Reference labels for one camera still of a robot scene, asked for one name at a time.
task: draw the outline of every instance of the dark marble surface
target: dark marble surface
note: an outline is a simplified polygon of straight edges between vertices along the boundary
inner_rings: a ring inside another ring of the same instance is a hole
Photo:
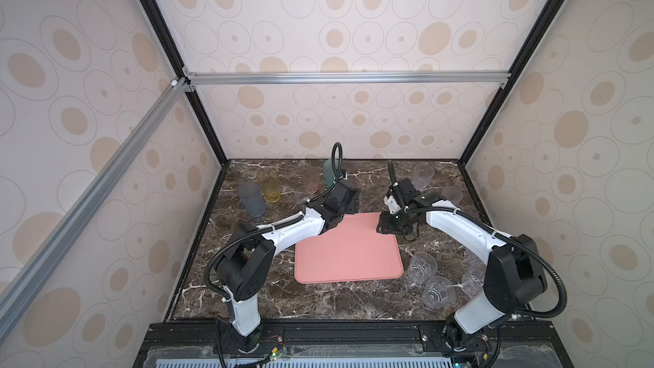
[[[410,178],[415,160],[396,160],[399,178]],[[434,178],[427,189],[440,192],[454,186],[463,192],[460,207],[479,216],[463,177],[455,163],[428,161],[434,167]],[[257,223],[268,224],[295,214],[300,209],[302,192],[299,176],[307,170],[321,174],[324,190],[322,160],[241,160],[232,161],[218,196],[207,230],[193,260],[190,274],[178,298],[174,318],[226,316],[227,309],[220,296],[206,289],[202,272],[218,249],[225,245],[234,228],[242,221],[252,221],[239,201],[239,184],[256,180],[261,168],[276,168],[282,179],[281,199],[266,202],[266,213]],[[385,208],[383,197],[389,186],[385,160],[345,160],[343,167],[348,180],[361,189],[360,211],[380,212]],[[470,266],[463,257],[464,247],[457,241],[430,226],[422,226],[419,239],[407,242],[398,237],[402,263],[406,270],[411,256],[417,251],[430,253],[438,262],[437,274],[461,284],[461,276]],[[444,319],[468,302],[468,296],[456,287],[455,303],[440,310],[431,310],[422,301],[423,287],[412,284],[406,275],[392,280],[362,282],[301,284],[294,277],[294,246],[274,258],[266,285],[259,291],[259,311],[263,318],[345,318],[345,319]]]

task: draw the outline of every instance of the pink silicone mat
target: pink silicone mat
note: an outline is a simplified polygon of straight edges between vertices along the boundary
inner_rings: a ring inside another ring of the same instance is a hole
[[[404,272],[395,236],[376,232],[379,212],[345,215],[337,227],[295,245],[300,283],[398,278]]]

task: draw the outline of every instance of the aluminum frame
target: aluminum frame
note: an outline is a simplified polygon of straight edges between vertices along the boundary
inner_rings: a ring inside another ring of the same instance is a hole
[[[14,329],[84,228],[143,150],[173,104],[188,90],[185,78],[173,80],[102,171],[82,193],[37,253],[0,298],[0,345]]]
[[[193,86],[255,84],[344,84],[344,83],[505,83],[509,71],[435,72],[293,72],[293,73],[197,73],[188,74]]]

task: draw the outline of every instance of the clear plastic cup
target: clear plastic cup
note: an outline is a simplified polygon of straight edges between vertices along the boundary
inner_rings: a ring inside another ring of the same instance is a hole
[[[418,251],[413,255],[407,269],[407,276],[415,283],[422,283],[436,274],[438,264],[429,253]]]
[[[429,185],[434,177],[434,168],[426,163],[419,163],[413,168],[411,183],[415,190],[420,191]]]
[[[463,257],[466,258],[466,261],[470,263],[471,265],[475,263],[481,263],[481,259],[477,257],[476,254],[474,254],[470,249],[466,249],[463,252]]]
[[[248,215],[252,217],[262,217],[266,212],[266,204],[261,194],[261,187],[256,182],[245,182],[239,186],[239,198]]]
[[[463,291],[470,297],[475,297],[484,289],[484,278],[486,277],[486,265],[484,263],[473,263],[470,270],[463,275],[461,286]]]
[[[304,172],[301,176],[301,181],[302,181],[302,186],[304,186],[305,189],[307,191],[310,191],[311,193],[317,192],[318,188],[321,185],[321,177],[320,175],[318,175],[318,172],[316,172],[314,168]]]
[[[456,291],[450,280],[434,276],[425,284],[422,300],[427,307],[436,310],[453,303],[456,300]]]
[[[457,187],[448,185],[441,190],[441,196],[452,202],[454,206],[458,206],[463,199],[463,191]]]

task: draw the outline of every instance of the patterned wallpaper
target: patterned wallpaper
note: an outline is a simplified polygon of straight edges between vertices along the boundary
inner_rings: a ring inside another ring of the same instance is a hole
[[[458,158],[497,83],[199,86],[230,158]]]
[[[546,0],[158,1],[191,71],[288,72],[507,69]],[[201,90],[231,158],[458,158],[497,88]]]
[[[135,0],[0,0],[0,292],[169,85]]]
[[[577,368],[654,360],[653,19],[654,0],[570,0],[468,166],[494,224],[562,275]]]
[[[168,306],[218,162],[176,102],[0,348],[0,368],[131,368]]]
[[[159,0],[199,72],[500,70],[546,0]]]
[[[0,292],[172,78],[136,0],[0,0]],[[217,177],[178,101],[0,347],[0,367],[131,367]]]

